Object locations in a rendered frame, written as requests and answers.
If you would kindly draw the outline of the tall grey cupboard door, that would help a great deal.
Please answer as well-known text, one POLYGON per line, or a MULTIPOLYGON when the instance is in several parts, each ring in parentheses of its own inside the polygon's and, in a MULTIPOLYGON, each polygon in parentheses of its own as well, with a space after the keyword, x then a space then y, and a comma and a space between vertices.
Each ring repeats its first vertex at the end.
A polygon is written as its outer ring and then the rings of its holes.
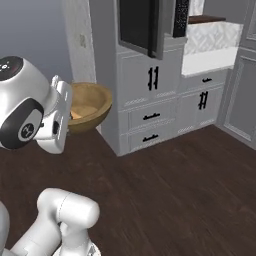
POLYGON ((253 144, 256 133, 256 53, 239 49, 230 80, 224 126, 253 144))

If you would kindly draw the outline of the dark wooden shelf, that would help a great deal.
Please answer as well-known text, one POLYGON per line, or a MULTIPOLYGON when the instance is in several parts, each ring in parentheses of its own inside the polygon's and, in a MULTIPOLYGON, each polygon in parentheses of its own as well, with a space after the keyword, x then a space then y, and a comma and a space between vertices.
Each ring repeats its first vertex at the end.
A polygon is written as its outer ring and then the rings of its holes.
POLYGON ((211 22, 222 22, 225 21, 224 17, 209 16, 209 15, 194 15, 188 18, 189 24, 201 24, 211 22))

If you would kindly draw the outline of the yellow orange squash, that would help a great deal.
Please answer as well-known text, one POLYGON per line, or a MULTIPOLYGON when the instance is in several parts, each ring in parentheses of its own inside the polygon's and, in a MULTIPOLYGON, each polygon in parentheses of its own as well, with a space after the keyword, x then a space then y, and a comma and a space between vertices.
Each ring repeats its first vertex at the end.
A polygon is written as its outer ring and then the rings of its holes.
POLYGON ((89 105, 72 106, 71 116, 73 119, 81 119, 94 114, 96 111, 97 109, 95 107, 89 105))

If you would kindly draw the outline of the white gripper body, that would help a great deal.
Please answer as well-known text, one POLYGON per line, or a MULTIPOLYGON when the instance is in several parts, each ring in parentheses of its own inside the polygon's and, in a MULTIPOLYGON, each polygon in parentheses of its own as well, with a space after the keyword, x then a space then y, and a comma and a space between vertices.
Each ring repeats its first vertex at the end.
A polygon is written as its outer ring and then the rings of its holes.
POLYGON ((69 117, 72 104, 71 85, 63 81, 58 75, 52 78, 51 89, 55 94, 54 110, 69 117))

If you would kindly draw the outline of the small grey cupboard door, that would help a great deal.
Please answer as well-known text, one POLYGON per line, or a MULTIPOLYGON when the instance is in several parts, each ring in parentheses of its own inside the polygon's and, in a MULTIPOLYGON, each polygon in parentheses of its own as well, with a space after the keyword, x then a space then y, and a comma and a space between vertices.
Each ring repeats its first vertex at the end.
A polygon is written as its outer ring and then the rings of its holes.
POLYGON ((222 94, 223 94, 222 87, 212 88, 209 91, 206 108, 204 109, 204 116, 203 116, 204 125, 211 124, 216 120, 222 94))
POLYGON ((184 134, 195 129, 201 91, 182 95, 177 109, 177 133, 184 134))

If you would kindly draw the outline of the brown wooden bowl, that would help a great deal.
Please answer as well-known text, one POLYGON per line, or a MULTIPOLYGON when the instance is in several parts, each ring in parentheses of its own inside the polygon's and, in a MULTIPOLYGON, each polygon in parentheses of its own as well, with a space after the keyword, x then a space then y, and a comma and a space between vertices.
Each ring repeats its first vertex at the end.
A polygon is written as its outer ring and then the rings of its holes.
POLYGON ((68 128, 71 134, 84 133, 100 125, 112 106, 111 91, 95 83, 73 83, 68 128))

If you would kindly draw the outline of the black glass microwave door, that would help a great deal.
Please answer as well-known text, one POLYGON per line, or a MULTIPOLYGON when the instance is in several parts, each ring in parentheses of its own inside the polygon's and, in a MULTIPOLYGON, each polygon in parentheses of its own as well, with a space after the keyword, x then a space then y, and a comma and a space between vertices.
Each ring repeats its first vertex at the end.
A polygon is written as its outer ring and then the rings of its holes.
POLYGON ((162 59, 166 0, 117 0, 118 43, 162 59))

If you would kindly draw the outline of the grey microwave oven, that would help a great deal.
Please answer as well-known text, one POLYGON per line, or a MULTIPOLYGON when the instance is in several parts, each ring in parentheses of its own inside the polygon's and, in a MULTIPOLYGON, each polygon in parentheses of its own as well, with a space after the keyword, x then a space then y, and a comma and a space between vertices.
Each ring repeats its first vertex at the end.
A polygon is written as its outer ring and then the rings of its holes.
POLYGON ((165 0, 164 32, 173 38, 186 36, 190 0, 165 0))

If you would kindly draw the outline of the small grey drawer front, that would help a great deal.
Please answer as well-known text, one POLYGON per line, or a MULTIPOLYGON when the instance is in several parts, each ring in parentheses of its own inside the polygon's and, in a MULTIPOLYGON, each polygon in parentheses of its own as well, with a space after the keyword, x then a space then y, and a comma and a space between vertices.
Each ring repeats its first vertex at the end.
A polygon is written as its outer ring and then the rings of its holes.
POLYGON ((181 86, 185 91, 191 91, 200 87, 218 85, 224 83, 227 76, 227 70, 217 70, 184 76, 181 86), (202 79, 211 78, 212 81, 203 83, 202 79))

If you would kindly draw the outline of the grey cupboard carcass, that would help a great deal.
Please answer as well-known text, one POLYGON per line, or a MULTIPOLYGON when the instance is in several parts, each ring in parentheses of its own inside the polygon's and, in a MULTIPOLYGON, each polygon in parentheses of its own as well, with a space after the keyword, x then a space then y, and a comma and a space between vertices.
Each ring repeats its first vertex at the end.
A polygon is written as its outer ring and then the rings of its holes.
MULTIPOLYGON (((95 58, 96 81, 109 88, 112 92, 112 107, 106 119, 101 124, 101 134, 108 145, 118 156, 131 153, 129 149, 128 136, 141 129, 149 128, 155 125, 166 123, 175 124, 175 115, 172 119, 151 123, 149 125, 130 129, 128 114, 138 108, 162 103, 165 101, 176 100, 177 92, 169 97, 154 97, 154 69, 157 66, 156 61, 162 59, 149 58, 148 56, 137 51, 126 48, 118 43, 118 20, 117 20, 117 0, 90 0, 90 11, 92 18, 92 34, 95 58), (123 106, 121 101, 120 90, 120 59, 122 56, 144 55, 147 57, 148 64, 153 68, 152 90, 149 91, 149 100, 140 104, 123 106)), ((173 38, 164 32, 164 52, 171 48, 183 48, 187 38, 173 38)))

